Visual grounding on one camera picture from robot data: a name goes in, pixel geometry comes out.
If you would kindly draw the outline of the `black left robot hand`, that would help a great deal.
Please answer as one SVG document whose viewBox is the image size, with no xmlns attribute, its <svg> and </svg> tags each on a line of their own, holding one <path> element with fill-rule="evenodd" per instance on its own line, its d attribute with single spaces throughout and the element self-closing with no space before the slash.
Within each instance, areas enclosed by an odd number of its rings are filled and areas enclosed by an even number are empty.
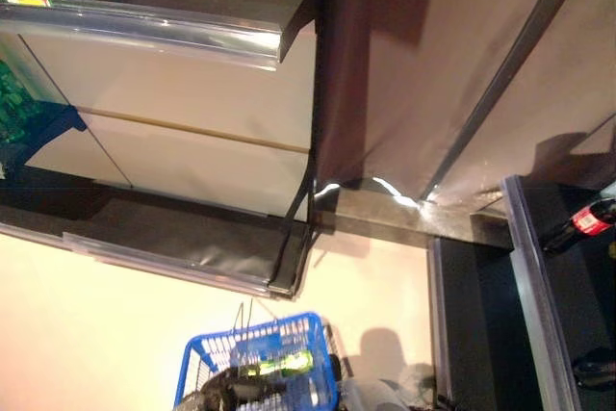
<svg viewBox="0 0 616 411">
<path fill-rule="evenodd" d="M 259 375 L 228 368 L 206 381 L 196 398 L 197 410 L 237 410 L 240 406 L 262 402 L 287 391 L 284 382 L 272 382 Z"/>
</svg>

